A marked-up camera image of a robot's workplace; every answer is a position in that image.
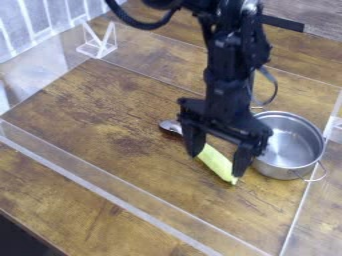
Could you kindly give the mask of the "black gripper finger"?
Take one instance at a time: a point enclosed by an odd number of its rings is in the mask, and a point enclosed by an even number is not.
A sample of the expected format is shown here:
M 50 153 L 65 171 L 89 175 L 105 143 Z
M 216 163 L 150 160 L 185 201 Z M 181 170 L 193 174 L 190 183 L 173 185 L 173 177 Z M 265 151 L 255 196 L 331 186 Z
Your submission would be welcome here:
M 196 157 L 205 144 L 205 128 L 192 121 L 181 121 L 180 124 L 186 153 L 190 157 Z
M 253 146 L 248 143 L 241 143 L 233 153 L 232 160 L 232 175 L 240 178 L 252 162 L 255 153 Z

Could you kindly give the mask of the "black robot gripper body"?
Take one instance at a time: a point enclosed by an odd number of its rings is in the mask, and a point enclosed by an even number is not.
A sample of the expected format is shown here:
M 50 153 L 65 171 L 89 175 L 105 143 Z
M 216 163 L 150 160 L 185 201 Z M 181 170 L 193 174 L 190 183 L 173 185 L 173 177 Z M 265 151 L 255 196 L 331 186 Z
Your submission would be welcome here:
M 178 122 L 192 121 L 213 135 L 236 146 L 248 143 L 259 156 L 267 145 L 271 129 L 255 118 L 249 110 L 253 75 L 244 79 L 221 79 L 204 70 L 205 97 L 178 98 Z

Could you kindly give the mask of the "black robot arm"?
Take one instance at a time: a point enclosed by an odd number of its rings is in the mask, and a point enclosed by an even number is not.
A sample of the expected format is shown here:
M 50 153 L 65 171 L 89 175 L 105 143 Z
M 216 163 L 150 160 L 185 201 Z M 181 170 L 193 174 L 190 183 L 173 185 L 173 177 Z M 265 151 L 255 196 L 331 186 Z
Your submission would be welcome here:
M 253 73 L 268 61 L 271 46 L 260 22 L 260 0 L 142 0 L 149 7 L 193 12 L 207 47 L 205 98 L 177 100 L 177 120 L 190 156 L 208 134 L 237 145 L 232 175 L 240 177 L 265 147 L 272 130 L 249 110 Z

